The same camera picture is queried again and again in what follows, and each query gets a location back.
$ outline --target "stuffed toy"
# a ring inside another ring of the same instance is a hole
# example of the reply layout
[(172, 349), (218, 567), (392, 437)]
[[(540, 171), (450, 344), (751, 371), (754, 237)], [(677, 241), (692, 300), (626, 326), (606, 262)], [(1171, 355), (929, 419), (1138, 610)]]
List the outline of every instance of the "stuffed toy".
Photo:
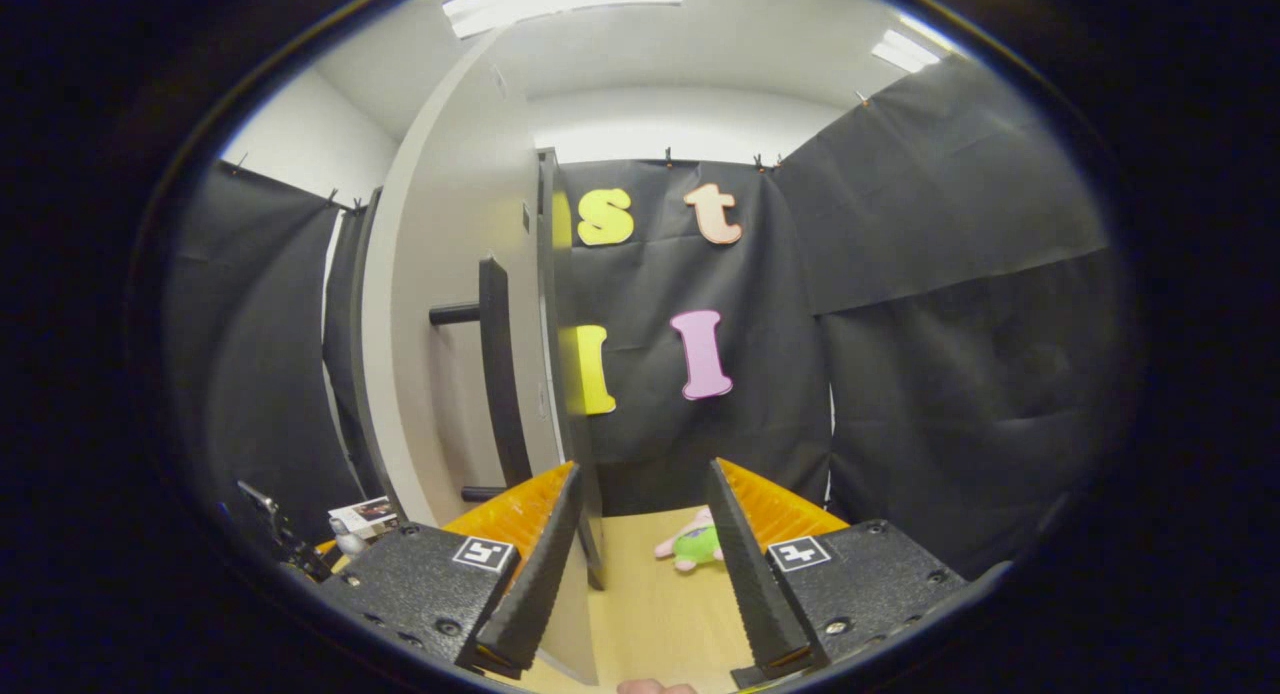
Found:
[(675, 554), (676, 569), (680, 571), (692, 571), (698, 565), (710, 561), (724, 561), (710, 507), (700, 508), (694, 515), (694, 521), (686, 524), (671, 539), (658, 544), (653, 554), (659, 560)]

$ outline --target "black cloth panel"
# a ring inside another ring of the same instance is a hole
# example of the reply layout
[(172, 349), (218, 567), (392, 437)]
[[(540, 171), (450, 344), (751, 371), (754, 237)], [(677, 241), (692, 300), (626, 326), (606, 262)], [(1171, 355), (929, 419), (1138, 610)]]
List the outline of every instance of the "black cloth panel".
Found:
[[(635, 232), (588, 247), (575, 229), (576, 324), (608, 330), (605, 383), (617, 410), (590, 416), (607, 516), (705, 503), (709, 462), (724, 457), (822, 503), (831, 449), (826, 365), (805, 305), (786, 202), (754, 166), (611, 161), (562, 165), (573, 207), (593, 190), (631, 197)], [(713, 245), (684, 197), (717, 183), (742, 237)], [(721, 397), (684, 398), (685, 351), (671, 318), (716, 310)]]
[(325, 287), (324, 310), (324, 362), (329, 371), (329, 384), (338, 407), (338, 423), (342, 426), (343, 443), (351, 465), (360, 478), (360, 484), (369, 498), (381, 497), (383, 485), (378, 480), (364, 426), (360, 424), (360, 410), (356, 402), (356, 378), (352, 350), (352, 333), (360, 325), (355, 320), (352, 292), (356, 287), (356, 260), (360, 247), (360, 234), (365, 228), (365, 215), (344, 213), (334, 243), (333, 264), (329, 266), (329, 283)]
[(316, 543), (333, 538), (326, 511), (361, 496), (321, 374), (334, 216), (325, 198), (219, 163), (172, 238), (165, 356), (187, 476), (201, 506), (264, 548), (237, 479), (274, 498)]
[(1132, 406), (1106, 202), (1051, 125), (960, 56), (774, 173), (835, 402), (832, 511), (973, 579), (1096, 470)]

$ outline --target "table surface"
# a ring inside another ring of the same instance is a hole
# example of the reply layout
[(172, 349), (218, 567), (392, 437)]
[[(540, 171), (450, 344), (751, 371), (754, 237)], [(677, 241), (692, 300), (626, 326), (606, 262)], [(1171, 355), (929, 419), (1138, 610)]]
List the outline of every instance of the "table surface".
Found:
[(541, 658), (520, 681), (490, 676), (544, 694), (613, 693), (621, 681), (650, 677), (699, 694), (735, 691), (730, 670), (749, 666), (751, 650), (724, 563), (684, 574), (653, 556), (698, 508), (604, 517), (608, 581), (588, 593), (599, 684), (575, 681)]

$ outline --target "foam letter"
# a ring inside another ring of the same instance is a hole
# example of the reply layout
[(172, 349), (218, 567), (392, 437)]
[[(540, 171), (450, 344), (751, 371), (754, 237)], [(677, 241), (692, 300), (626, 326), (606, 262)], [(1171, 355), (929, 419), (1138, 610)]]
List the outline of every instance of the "foam letter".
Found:
[(689, 384), (684, 389), (686, 399), (719, 397), (733, 388), (733, 380), (721, 371), (716, 347), (717, 324), (719, 312), (710, 310), (686, 311), (671, 318), (671, 325), (685, 339), (685, 362), (689, 365)]
[(577, 202), (577, 236), (589, 247), (626, 242), (635, 232), (635, 222), (623, 211), (631, 197), (622, 190), (595, 190)]
[(582, 370), (582, 401), (588, 415), (608, 414), (618, 402), (604, 388), (604, 361), (600, 348), (608, 332), (596, 324), (577, 328), (577, 361)]
[(733, 195), (719, 193), (717, 184), (701, 184), (685, 195), (686, 205), (694, 205), (698, 229), (713, 245), (731, 245), (742, 238), (742, 227), (724, 219), (724, 207), (733, 206)]

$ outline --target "ceiling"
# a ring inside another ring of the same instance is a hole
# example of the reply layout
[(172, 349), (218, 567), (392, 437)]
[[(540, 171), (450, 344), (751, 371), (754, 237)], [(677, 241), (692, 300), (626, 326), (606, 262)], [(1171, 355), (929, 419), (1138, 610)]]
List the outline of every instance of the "ceiling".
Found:
[[(877, 0), (685, 0), (522, 20), (497, 56), (530, 100), (617, 87), (717, 87), (849, 109), (905, 74), (870, 56), (893, 20)], [(923, 41), (923, 37), (914, 37)], [(388, 134), (403, 138), (460, 42), (438, 0), (411, 0), (317, 61)]]

